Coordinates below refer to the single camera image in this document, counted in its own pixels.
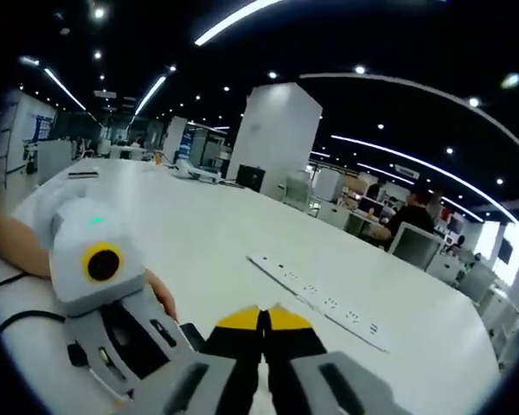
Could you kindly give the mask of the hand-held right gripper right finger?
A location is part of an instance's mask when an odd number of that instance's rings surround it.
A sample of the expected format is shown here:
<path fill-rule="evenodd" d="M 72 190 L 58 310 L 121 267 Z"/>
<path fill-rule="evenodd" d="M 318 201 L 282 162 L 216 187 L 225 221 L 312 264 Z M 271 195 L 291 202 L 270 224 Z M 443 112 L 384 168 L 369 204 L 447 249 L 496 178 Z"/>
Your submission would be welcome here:
<path fill-rule="evenodd" d="M 260 312 L 268 389 L 277 414 L 406 414 L 390 385 L 279 304 Z"/>

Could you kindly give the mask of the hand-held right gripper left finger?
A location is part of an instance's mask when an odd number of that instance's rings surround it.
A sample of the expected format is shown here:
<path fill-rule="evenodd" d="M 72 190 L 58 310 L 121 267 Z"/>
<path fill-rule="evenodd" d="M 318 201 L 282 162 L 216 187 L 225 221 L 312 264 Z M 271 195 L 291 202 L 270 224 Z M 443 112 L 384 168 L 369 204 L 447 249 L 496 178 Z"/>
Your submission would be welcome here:
<path fill-rule="evenodd" d="M 126 414 L 248 414 L 259 383 L 263 311 L 223 317 L 199 350 L 184 349 L 135 389 Z"/>

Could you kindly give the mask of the person's left hand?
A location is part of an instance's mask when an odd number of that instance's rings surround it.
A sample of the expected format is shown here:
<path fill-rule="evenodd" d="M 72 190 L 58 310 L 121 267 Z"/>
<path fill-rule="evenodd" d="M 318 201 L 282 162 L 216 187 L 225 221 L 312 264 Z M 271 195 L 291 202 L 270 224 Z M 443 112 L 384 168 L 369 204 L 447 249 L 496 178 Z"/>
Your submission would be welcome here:
<path fill-rule="evenodd" d="M 152 288 L 157 301 L 163 306 L 165 313 L 177 322 L 178 315 L 176 312 L 175 299 L 167 286 L 149 269 L 144 269 L 144 277 Z"/>

